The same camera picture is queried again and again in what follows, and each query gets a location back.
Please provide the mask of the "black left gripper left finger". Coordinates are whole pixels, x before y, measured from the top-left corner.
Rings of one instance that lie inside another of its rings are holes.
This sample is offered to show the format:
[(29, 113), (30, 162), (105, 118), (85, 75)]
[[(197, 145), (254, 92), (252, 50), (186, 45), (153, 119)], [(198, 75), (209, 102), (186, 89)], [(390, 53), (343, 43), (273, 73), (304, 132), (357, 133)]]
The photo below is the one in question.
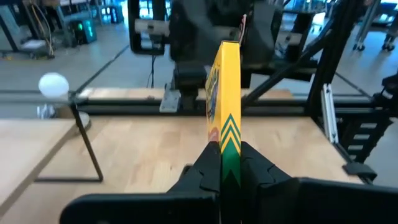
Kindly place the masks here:
[(209, 142), (164, 193), (87, 194), (61, 212), (61, 223), (219, 223), (220, 147)]

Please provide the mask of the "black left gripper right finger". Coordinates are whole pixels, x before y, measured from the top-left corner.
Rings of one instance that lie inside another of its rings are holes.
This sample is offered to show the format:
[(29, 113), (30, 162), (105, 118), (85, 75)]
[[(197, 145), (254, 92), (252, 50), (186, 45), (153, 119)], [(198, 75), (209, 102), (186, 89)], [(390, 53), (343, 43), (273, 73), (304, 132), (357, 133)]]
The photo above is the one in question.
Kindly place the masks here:
[(244, 223), (397, 224), (397, 189), (291, 177), (242, 143)]

